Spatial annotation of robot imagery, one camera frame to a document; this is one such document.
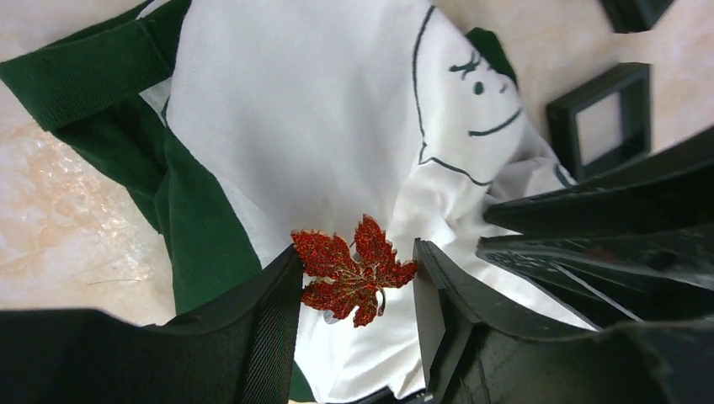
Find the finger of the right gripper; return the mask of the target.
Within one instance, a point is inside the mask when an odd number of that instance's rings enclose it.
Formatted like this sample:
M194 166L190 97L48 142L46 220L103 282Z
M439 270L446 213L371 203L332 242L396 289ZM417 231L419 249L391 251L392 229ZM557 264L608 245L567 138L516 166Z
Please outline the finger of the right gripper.
M713 226L611 237L483 238L477 256L588 324L713 319Z
M713 130L566 189L494 205L487 223L537 237L648 234L713 222Z

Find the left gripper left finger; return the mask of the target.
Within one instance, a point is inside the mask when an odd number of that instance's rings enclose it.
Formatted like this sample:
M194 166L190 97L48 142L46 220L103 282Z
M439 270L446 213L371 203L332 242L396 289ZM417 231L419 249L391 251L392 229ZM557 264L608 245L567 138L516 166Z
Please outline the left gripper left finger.
M162 326L102 311L1 314L4 403L285 403L302 264L260 275Z

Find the red maple leaf brooch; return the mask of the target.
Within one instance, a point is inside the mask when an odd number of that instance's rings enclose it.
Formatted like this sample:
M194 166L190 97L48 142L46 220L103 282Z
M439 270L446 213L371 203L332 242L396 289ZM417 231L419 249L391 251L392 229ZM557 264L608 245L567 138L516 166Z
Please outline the red maple leaf brooch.
M313 280L303 288L301 302L330 311L337 320L354 313L355 328L372 323L386 309L386 289L400 289L413 280L418 265L400 262L397 250L378 222L364 214L348 244L337 234L293 231L291 239Z

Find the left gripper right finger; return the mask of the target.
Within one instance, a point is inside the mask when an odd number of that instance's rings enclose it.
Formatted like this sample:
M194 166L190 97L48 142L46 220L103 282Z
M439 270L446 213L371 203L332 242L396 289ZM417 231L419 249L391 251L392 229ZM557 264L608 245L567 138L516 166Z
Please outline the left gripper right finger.
M413 281L435 403L709 403L713 325L620 323L588 331L521 306L417 240Z

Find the white and green garment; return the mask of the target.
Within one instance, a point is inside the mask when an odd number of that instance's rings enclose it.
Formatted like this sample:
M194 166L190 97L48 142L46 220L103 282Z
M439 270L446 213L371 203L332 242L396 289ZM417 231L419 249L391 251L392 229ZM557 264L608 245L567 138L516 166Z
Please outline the white and green garment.
M2 98L129 192L166 242L175 311L259 274L294 230L376 220L542 315L482 261L486 208L571 183L497 39L429 1L4 1Z

